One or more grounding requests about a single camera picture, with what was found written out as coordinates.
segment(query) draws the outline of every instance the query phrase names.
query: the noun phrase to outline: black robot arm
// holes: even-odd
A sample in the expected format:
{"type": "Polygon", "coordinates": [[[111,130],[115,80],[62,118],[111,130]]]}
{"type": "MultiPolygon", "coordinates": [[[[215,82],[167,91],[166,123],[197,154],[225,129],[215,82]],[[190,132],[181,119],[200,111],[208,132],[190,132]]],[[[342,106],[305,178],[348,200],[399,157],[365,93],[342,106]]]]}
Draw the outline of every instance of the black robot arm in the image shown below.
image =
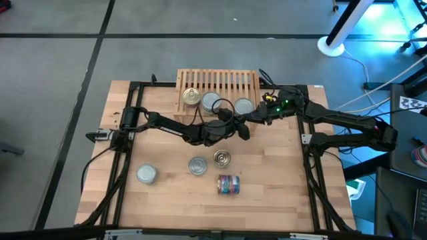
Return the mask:
{"type": "Polygon", "coordinates": [[[131,124],[125,124],[122,126],[123,130],[140,133],[147,129],[160,129],[181,137],[191,145],[203,144],[206,147],[231,137],[236,131],[242,139],[247,140],[250,138],[249,129],[244,124],[244,120],[234,117],[233,112],[229,109],[220,109],[217,114],[218,120],[191,125],[184,125],[157,112],[149,112],[143,107],[138,109],[140,113],[144,113],[147,117],[147,123],[139,127],[131,127],[131,124]]]}
{"type": "Polygon", "coordinates": [[[244,117],[248,122],[271,125],[274,119],[292,115],[301,116],[306,123],[330,123],[361,132],[349,135],[302,135],[303,144],[307,145],[310,153],[315,156],[322,156],[330,147],[367,146],[377,151],[392,151],[396,147],[397,130],[382,119],[329,110],[296,95],[292,90],[287,92],[280,89],[278,98],[261,102],[255,111],[245,114],[244,117]]]}
{"type": "Polygon", "coordinates": [[[209,147],[222,139],[231,137],[236,131],[243,140],[248,140],[250,132],[245,125],[246,121],[271,125],[275,119],[299,115],[307,123],[330,123],[361,132],[349,135],[326,135],[325,133],[303,135],[303,144],[307,145],[310,153],[315,156],[322,156],[330,147],[367,146],[377,151],[392,151],[397,140],[397,131],[382,119],[329,110],[290,90],[280,89],[278,97],[273,101],[262,101],[255,111],[242,116],[233,116],[233,112],[229,109],[219,109],[216,114],[218,116],[216,120],[184,125],[159,113],[149,112],[143,107],[130,107],[125,109],[121,129],[132,132],[160,129],[181,137],[191,145],[209,147]],[[134,119],[137,119],[135,114],[139,113],[145,115],[147,123],[135,127],[134,119]]]}

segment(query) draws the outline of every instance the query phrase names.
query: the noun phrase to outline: colorful labeled can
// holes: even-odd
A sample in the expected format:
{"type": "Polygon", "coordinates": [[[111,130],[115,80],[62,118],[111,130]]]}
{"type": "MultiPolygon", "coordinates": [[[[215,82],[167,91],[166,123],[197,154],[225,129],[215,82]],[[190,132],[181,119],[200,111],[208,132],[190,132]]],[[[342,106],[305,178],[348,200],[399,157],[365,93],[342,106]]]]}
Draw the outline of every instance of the colorful labeled can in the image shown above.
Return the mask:
{"type": "Polygon", "coordinates": [[[427,145],[412,150],[411,158],[418,166],[427,167],[427,145]]]}
{"type": "Polygon", "coordinates": [[[236,195],[240,192],[240,177],[220,175],[218,177],[218,194],[236,195]]]}

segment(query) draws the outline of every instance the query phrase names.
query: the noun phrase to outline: wooden dish rack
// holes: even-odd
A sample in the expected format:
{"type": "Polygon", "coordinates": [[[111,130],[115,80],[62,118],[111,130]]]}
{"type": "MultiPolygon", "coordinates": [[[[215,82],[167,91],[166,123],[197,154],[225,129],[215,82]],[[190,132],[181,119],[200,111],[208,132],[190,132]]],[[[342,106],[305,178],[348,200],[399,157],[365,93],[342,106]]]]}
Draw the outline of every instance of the wooden dish rack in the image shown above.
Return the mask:
{"type": "MultiPolygon", "coordinates": [[[[188,107],[182,101],[182,93],[190,87],[196,88],[201,96],[214,91],[233,104],[240,97],[251,99],[255,107],[260,103],[260,80],[254,70],[178,69],[173,116],[176,121],[184,124],[190,123],[195,113],[195,108],[188,107]]],[[[232,109],[226,101],[221,101],[221,107],[232,109]]],[[[210,116],[203,109],[200,110],[203,119],[216,119],[215,115],[210,116]]],[[[255,131],[256,123],[246,124],[250,131],[255,131]]]]}

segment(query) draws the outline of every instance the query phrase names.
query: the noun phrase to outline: white stand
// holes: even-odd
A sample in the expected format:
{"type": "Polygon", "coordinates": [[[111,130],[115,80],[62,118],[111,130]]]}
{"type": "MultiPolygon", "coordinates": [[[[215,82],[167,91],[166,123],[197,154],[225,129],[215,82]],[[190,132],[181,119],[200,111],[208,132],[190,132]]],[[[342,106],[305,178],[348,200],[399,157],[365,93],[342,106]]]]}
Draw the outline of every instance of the white stand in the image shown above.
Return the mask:
{"type": "Polygon", "coordinates": [[[326,39],[328,37],[322,37],[321,39],[319,39],[318,41],[318,49],[325,54],[326,56],[329,57],[338,57],[341,54],[344,53],[344,44],[341,43],[338,47],[336,48],[331,48],[330,46],[328,46],[326,44],[326,39]]]}
{"type": "Polygon", "coordinates": [[[374,0],[351,1],[329,36],[319,39],[318,49],[329,57],[341,55],[344,52],[344,40],[373,2],[374,0]]]}

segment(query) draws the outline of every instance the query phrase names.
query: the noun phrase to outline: round white base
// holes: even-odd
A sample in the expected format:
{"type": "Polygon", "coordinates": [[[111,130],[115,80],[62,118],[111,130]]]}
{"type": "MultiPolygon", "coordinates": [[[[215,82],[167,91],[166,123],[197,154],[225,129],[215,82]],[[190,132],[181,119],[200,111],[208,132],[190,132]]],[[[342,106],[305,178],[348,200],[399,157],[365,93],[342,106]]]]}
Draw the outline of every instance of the round white base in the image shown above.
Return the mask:
{"type": "Polygon", "coordinates": [[[337,48],[332,49],[326,44],[326,39],[328,37],[322,37],[318,41],[318,49],[329,57],[338,57],[344,52],[344,44],[341,43],[337,48]]]}

